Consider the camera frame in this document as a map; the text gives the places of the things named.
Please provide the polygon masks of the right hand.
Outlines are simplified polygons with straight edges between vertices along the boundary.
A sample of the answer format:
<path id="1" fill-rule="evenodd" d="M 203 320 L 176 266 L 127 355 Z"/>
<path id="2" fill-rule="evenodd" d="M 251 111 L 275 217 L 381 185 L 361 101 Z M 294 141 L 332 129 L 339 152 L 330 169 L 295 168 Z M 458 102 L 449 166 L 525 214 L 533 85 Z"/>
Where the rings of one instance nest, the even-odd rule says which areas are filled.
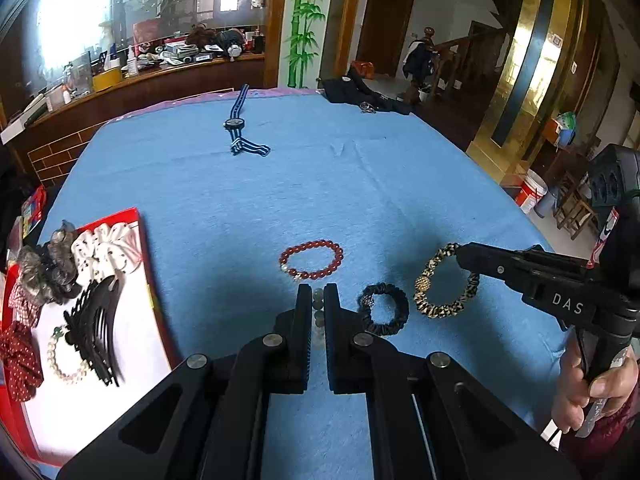
<path id="1" fill-rule="evenodd" d="M 618 412 L 634 391 L 638 382 L 638 363 L 634 349 L 629 346 L 620 367 L 614 367 L 587 382 L 582 370 L 582 354 L 574 335 L 570 335 L 561 358 L 561 371 L 553 400 L 551 418 L 555 426 L 567 434 L 577 431 L 584 423 L 584 408 L 604 399 L 601 417 Z"/>

